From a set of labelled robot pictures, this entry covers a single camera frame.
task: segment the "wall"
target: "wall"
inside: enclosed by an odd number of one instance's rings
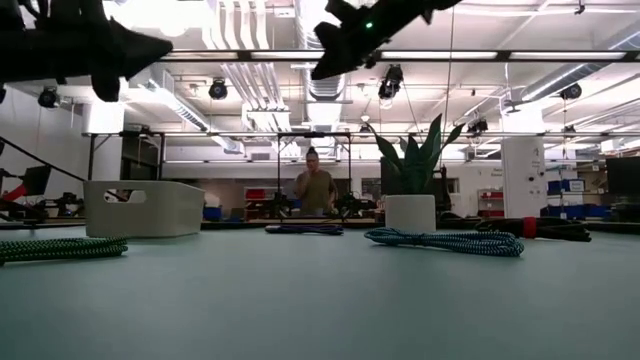
[[[81,137],[82,117],[70,111],[48,110],[38,106],[33,96],[7,88],[0,104],[0,134],[32,154],[81,177],[87,174],[89,140]],[[0,168],[22,175],[26,168],[40,165],[5,146]],[[13,190],[17,179],[5,179],[2,190]],[[82,183],[52,171],[45,196],[57,198],[63,192],[82,195]]]

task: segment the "spotlight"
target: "spotlight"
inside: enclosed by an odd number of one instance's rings
[[[55,87],[45,87],[38,96],[38,105],[47,109],[55,109],[60,106],[60,97]]]
[[[562,100],[575,100],[579,98],[581,95],[582,95],[582,87],[580,87],[580,85],[578,84],[573,84],[569,86],[568,88],[560,91],[560,94],[559,94]]]
[[[6,96],[7,96],[7,89],[4,88],[4,84],[0,84],[0,104],[2,104]]]
[[[213,79],[213,85],[209,88],[209,96],[213,100],[224,100],[227,97],[227,86],[224,79]]]
[[[487,119],[479,118],[477,120],[473,120],[468,124],[467,132],[480,134],[489,130],[489,125],[487,124]]]
[[[404,81],[404,74],[400,65],[391,65],[380,84],[378,96],[381,100],[393,99],[400,91],[400,83]]]

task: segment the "blue braided rope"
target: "blue braided rope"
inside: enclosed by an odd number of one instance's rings
[[[411,234],[379,228],[366,232],[364,237],[385,245],[428,246],[476,255],[517,257],[524,251],[524,245],[506,232]]]

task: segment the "snake plant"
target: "snake plant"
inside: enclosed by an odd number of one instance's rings
[[[404,195],[433,194],[433,170],[438,163],[440,153],[460,136],[464,127],[464,124],[454,127],[447,140],[442,144],[441,121],[442,114],[431,122],[427,138],[421,146],[418,146],[413,136],[409,136],[404,159],[400,159],[395,147],[387,139],[379,136],[373,127],[367,124],[375,135],[378,149],[383,155],[382,161],[387,162],[389,168],[394,172],[394,177],[402,185]]]

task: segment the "man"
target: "man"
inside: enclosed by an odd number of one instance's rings
[[[336,184],[331,174],[320,169],[318,153],[313,147],[307,151],[307,171],[296,179],[295,193],[302,202],[300,214],[303,216],[320,216],[332,209]]]

